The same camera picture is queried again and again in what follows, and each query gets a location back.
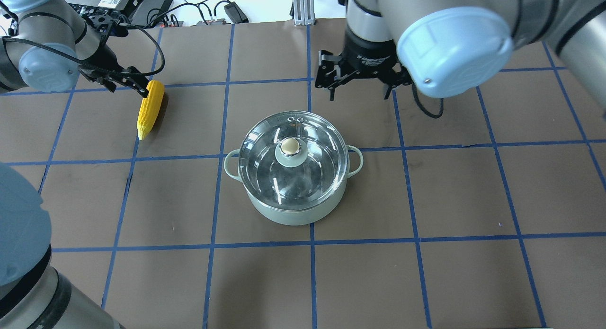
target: cooking pot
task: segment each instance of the cooking pot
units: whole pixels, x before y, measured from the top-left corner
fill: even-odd
[[[360,157],[350,171],[348,150]],[[238,173],[228,161],[238,154]],[[307,225],[329,214],[343,197],[347,179],[364,164],[324,118],[306,111],[266,117],[223,161],[227,175],[242,182],[255,208],[283,225]]]

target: label sticker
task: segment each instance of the label sticker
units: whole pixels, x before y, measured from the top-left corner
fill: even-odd
[[[99,2],[99,7],[106,7],[106,8],[116,8],[117,4],[120,3],[120,0],[101,0],[101,2]]]

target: metal frame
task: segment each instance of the metal frame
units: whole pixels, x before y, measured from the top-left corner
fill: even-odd
[[[315,25],[316,14],[313,10],[313,0],[293,0],[294,24]]]

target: toy corn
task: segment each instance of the toy corn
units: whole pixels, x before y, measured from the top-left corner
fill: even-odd
[[[158,112],[160,112],[160,106],[162,105],[162,98],[164,96],[164,85],[157,80],[151,80],[149,83],[147,83],[147,91],[149,91],[149,93],[141,102],[139,118],[137,119],[137,133],[139,135],[139,140],[145,139],[156,122]]]

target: blue tape grid line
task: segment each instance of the blue tape grid line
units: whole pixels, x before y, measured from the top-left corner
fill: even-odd
[[[312,35],[310,25],[305,27],[307,39],[307,111],[312,111]],[[312,278],[312,329],[318,329],[318,303],[316,297],[316,229],[314,223],[309,225],[310,241],[310,275]]]
[[[161,44],[161,42],[162,42],[162,31],[163,31],[163,29],[160,29],[160,31],[158,32],[158,44]],[[151,63],[152,71],[156,68],[157,59],[158,59],[158,49],[156,49],[156,53],[154,53],[154,56],[153,56],[153,62]],[[112,257],[110,258],[110,266],[107,269],[106,286],[104,288],[103,297],[101,299],[101,308],[102,309],[106,308],[107,297],[108,297],[108,293],[110,290],[110,285],[112,283],[112,274],[113,274],[113,267],[116,262],[117,246],[119,244],[120,234],[122,232],[122,224],[124,222],[124,213],[126,212],[126,203],[128,200],[128,191],[130,191],[130,184],[133,180],[134,165],[136,163],[138,150],[139,150],[139,137],[135,136],[133,154],[130,158],[130,169],[128,171],[128,178],[126,179],[126,186],[124,187],[124,197],[122,199],[122,206],[120,208],[120,215],[118,217],[117,226],[116,226],[116,235],[114,237],[114,243],[113,243],[113,247],[112,247]]]
[[[567,233],[535,233],[522,234],[525,240],[532,239],[559,239],[559,238],[599,238],[606,237],[606,232],[567,232]],[[422,243],[432,242],[471,242],[471,241],[490,241],[490,240],[518,240],[517,234],[499,235],[499,236],[461,236],[461,237],[420,237]],[[377,238],[377,239],[331,239],[314,240],[314,246],[324,245],[364,245],[380,243],[414,243],[415,238]],[[247,243],[215,243],[211,244],[186,244],[186,245],[156,245],[156,246],[125,246],[117,247],[117,251],[163,251],[178,249],[240,249],[244,247],[290,247],[290,246],[309,246],[312,241],[284,241],[284,242],[247,242]],[[111,252],[113,247],[53,247],[55,253],[66,252]]]
[[[497,143],[498,147],[507,146],[546,146],[546,145],[571,145],[585,143],[606,143],[606,139],[599,140],[570,140],[570,141],[542,141],[542,142],[509,142]],[[492,148],[492,143],[479,143],[474,145],[421,145],[407,146],[404,150],[441,150],[441,149],[462,149],[462,148]],[[374,148],[359,148],[362,152],[377,152],[377,151],[399,151],[400,146],[393,147],[374,147]],[[225,154],[207,154],[207,155],[182,155],[182,156],[144,156],[136,157],[135,161],[164,161],[164,160],[189,160],[189,159],[222,159]],[[132,159],[108,159],[108,160],[51,160],[51,161],[24,161],[24,162],[5,162],[9,166],[45,166],[45,165],[96,165],[103,163],[124,163],[130,162]]]
[[[242,85],[242,84],[266,84],[266,83],[288,83],[291,81],[313,81],[314,78],[285,78],[285,79],[261,79],[261,80],[239,80],[230,81],[230,85]],[[182,83],[182,84],[166,84],[164,87],[167,89],[171,88],[188,88],[188,87],[211,87],[214,85],[225,85],[225,81],[208,81],[205,83]],[[117,87],[116,91],[130,90],[126,87]],[[75,89],[74,93],[80,94],[83,92],[100,92],[107,91],[106,88],[90,88],[90,89]],[[26,92],[8,92],[2,94],[3,96],[30,96],[30,95],[46,95],[46,94],[65,94],[67,92],[41,92],[41,91],[26,91]]]
[[[600,168],[600,165],[597,162],[596,155],[593,153],[593,148],[590,145],[591,142],[587,140],[587,135],[585,133],[585,130],[583,130],[583,126],[582,126],[582,124],[580,124],[579,117],[577,116],[576,111],[574,111],[574,107],[573,107],[572,103],[570,102],[570,98],[569,98],[568,92],[566,91],[566,87],[564,87],[564,84],[562,83],[560,74],[558,73],[558,70],[556,70],[556,64],[554,63],[552,55],[551,55],[551,53],[549,53],[549,49],[547,48],[547,45],[545,43],[543,43],[543,48],[545,49],[545,52],[547,53],[549,62],[552,64],[553,73],[556,75],[556,79],[558,80],[558,84],[560,85],[560,89],[562,90],[562,94],[563,94],[564,98],[566,99],[566,103],[568,104],[570,112],[572,113],[574,121],[576,122],[576,126],[579,128],[580,135],[583,137],[583,142],[587,145],[587,148],[589,149],[589,155],[591,156],[593,165],[596,167],[597,175],[600,177],[602,186],[604,187],[604,190],[606,191],[606,178],[604,178],[604,173],[602,172],[602,169]]]
[[[223,156],[223,150],[225,148],[225,128],[227,128],[227,106],[229,102],[229,85],[230,77],[232,74],[232,55],[233,55],[233,40],[236,26],[232,25],[232,32],[229,42],[229,57],[227,59],[227,77],[225,77],[225,101],[223,102],[223,125],[221,126],[221,146],[219,154]],[[210,236],[210,250],[208,252],[208,271],[206,273],[206,293],[204,296],[204,310],[202,327],[206,329],[208,327],[208,309],[210,308],[210,292],[211,292],[211,281],[213,276],[213,262],[214,262],[214,243],[217,235],[217,220],[219,214],[219,195],[221,193],[221,175],[223,173],[223,160],[219,159],[217,166],[217,182],[214,192],[214,210],[213,210],[213,227]]]
[[[400,118],[400,108],[398,107],[398,96],[396,91],[392,91],[393,98],[393,107],[396,113],[396,124],[398,126],[398,136],[400,137],[400,147],[402,152],[402,162],[404,167],[404,176],[406,179],[406,190],[409,196],[409,207],[410,207],[410,219],[413,226],[413,236],[415,236],[415,249],[417,255],[417,264],[419,267],[419,280],[420,280],[420,290],[423,296],[423,307],[425,308],[425,319],[427,322],[427,327],[432,328],[431,326],[431,313],[429,310],[429,299],[427,296],[427,285],[425,281],[425,270],[423,268],[423,258],[420,251],[420,240],[419,240],[419,231],[416,223],[416,214],[415,214],[415,202],[413,200],[413,190],[410,184],[410,172],[409,172],[409,163],[406,156],[406,145],[404,143],[404,136],[402,133],[402,121]]]
[[[42,189],[44,187],[44,182],[46,182],[46,177],[48,176],[48,169],[50,169],[50,162],[53,160],[54,151],[57,149],[57,145],[59,143],[59,137],[61,137],[61,131],[63,130],[63,125],[65,124],[65,119],[67,118],[67,112],[70,109],[71,100],[74,97],[74,90],[76,87],[73,87],[70,91],[70,95],[67,98],[67,103],[65,103],[65,110],[63,111],[63,116],[61,116],[61,122],[59,122],[59,128],[57,130],[57,135],[54,137],[53,147],[50,150],[50,154],[48,155],[48,161],[45,163],[46,168],[44,169],[44,174],[42,176],[42,180],[40,182],[40,188],[38,189],[38,193],[41,195]]]
[[[567,70],[565,66],[550,66],[548,68],[517,68],[517,69],[502,69],[500,72],[526,72],[526,71],[551,71],[551,70]]]
[[[489,129],[490,140],[493,144],[494,148],[494,156],[496,157],[497,164],[499,166],[500,177],[503,180],[503,187],[505,189],[505,193],[507,195],[507,202],[509,203],[509,210],[511,211],[511,218],[513,219],[513,225],[516,229],[516,234],[518,238],[518,242],[520,245],[520,250],[522,251],[522,258],[524,259],[524,265],[526,266],[526,273],[528,274],[528,281],[530,282],[530,288],[532,290],[533,297],[535,299],[535,305],[537,312],[539,314],[539,320],[541,321],[541,327],[547,327],[545,323],[545,315],[543,314],[543,307],[541,307],[541,300],[539,299],[539,293],[537,292],[535,285],[535,278],[533,277],[532,269],[530,267],[530,261],[528,260],[528,254],[526,253],[526,246],[524,245],[524,238],[522,237],[522,232],[520,230],[520,225],[517,221],[516,209],[513,206],[513,199],[511,197],[511,191],[509,190],[509,184],[507,183],[507,176],[505,174],[505,170],[503,168],[503,163],[500,159],[499,148],[496,145],[496,140],[494,139],[494,132],[492,130],[492,126],[490,125],[490,118],[488,111],[486,109],[486,105],[484,104],[484,100],[482,97],[482,91],[480,87],[476,87],[476,92],[478,93],[478,98],[480,100],[480,105],[482,106],[482,112],[486,121],[486,126]]]

